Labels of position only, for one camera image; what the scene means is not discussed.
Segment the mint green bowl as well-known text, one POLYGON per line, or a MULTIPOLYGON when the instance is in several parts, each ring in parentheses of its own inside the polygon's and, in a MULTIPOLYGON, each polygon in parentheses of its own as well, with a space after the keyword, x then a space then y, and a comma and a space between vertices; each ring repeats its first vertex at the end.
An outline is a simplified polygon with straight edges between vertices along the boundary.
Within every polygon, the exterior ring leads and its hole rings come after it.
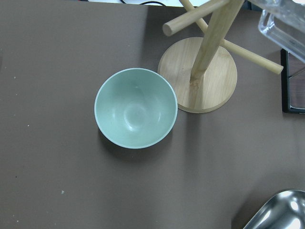
POLYGON ((97 92, 94 116, 101 133, 129 149, 150 147, 172 130, 178 113, 176 94, 161 75, 129 68, 109 77, 97 92))

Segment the black mirror tray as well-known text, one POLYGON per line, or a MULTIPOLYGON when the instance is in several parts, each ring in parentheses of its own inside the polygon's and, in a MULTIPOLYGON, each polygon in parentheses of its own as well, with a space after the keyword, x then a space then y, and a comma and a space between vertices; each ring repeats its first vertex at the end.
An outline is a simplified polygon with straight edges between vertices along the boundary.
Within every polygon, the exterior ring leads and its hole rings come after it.
POLYGON ((281 72, 282 111, 305 113, 305 63, 282 49, 281 72))

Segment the clear glass cup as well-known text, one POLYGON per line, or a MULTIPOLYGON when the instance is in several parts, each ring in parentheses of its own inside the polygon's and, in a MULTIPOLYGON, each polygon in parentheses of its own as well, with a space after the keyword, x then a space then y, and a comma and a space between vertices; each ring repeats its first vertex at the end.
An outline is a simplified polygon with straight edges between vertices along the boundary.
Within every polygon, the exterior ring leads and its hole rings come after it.
POLYGON ((303 0, 253 0, 262 9, 258 30, 262 35, 305 61, 305 2, 303 0))

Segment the wooden cup tree stand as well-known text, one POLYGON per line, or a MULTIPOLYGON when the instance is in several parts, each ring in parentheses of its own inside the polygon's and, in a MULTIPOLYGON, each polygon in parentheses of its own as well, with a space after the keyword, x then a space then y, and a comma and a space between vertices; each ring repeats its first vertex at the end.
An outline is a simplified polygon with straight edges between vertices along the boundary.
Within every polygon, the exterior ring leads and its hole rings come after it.
POLYGON ((242 0, 210 0, 199 7, 182 0, 186 13, 163 25, 172 36, 196 23, 203 37, 180 40, 162 55, 158 73, 172 85, 179 109, 207 113, 224 105, 237 83, 237 69, 230 53, 235 53, 275 74, 283 67, 225 39, 242 0))

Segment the steel scoop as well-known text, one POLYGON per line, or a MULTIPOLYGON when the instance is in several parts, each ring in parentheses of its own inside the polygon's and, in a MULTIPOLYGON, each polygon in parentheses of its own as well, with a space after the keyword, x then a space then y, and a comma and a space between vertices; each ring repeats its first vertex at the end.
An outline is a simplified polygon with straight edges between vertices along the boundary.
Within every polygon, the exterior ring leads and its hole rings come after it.
POLYGON ((273 195, 244 226, 245 229, 303 229, 305 192, 288 189, 273 195))

